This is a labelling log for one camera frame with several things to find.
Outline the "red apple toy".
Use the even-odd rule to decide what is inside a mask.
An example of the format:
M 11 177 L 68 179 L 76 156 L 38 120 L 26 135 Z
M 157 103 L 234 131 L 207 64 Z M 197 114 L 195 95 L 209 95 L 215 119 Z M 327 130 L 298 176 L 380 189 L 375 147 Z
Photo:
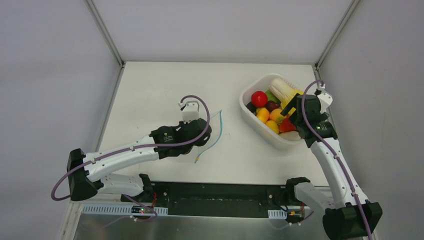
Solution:
M 264 107 L 268 102 L 268 96 L 263 91 L 255 91 L 251 95 L 251 103 L 256 108 L 262 108 Z

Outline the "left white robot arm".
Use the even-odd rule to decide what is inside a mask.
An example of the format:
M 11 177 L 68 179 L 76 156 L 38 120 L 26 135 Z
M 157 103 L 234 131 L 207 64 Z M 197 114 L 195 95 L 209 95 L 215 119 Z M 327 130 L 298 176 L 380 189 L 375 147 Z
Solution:
M 152 198 L 153 186 L 147 174 L 123 175 L 117 171 L 140 163 L 188 154 L 193 147 L 204 146 L 212 128 L 199 118 L 177 126 L 161 126 L 143 138 L 122 148 L 84 153 L 80 148 L 70 152 L 67 176 L 70 199 L 88 200 L 97 194 L 121 195 L 140 202 Z

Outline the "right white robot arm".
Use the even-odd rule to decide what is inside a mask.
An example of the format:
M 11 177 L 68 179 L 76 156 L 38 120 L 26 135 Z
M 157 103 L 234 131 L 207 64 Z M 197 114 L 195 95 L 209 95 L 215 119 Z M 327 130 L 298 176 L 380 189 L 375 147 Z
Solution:
M 288 179 L 283 197 L 290 205 L 302 202 L 310 207 L 321 217 L 323 229 L 331 240 L 360 237 L 371 240 L 383 210 L 378 202 L 369 200 L 349 170 L 336 130 L 325 112 L 332 100 L 326 92 L 297 93 L 282 111 L 286 115 L 294 110 L 288 119 L 318 160 L 332 198 L 316 189 L 306 177 Z

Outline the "clear zip top bag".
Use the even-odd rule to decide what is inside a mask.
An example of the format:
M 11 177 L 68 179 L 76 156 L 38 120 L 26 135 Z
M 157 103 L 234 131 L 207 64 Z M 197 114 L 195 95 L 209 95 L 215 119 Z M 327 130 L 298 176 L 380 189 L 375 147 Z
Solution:
M 196 164 L 201 156 L 211 148 L 213 148 L 220 140 L 223 134 L 223 110 L 220 109 L 214 112 L 210 118 L 210 127 L 211 127 L 211 135 L 209 140 L 206 142 L 204 146 L 200 146 L 197 148 L 197 156 L 194 160 L 194 164 Z

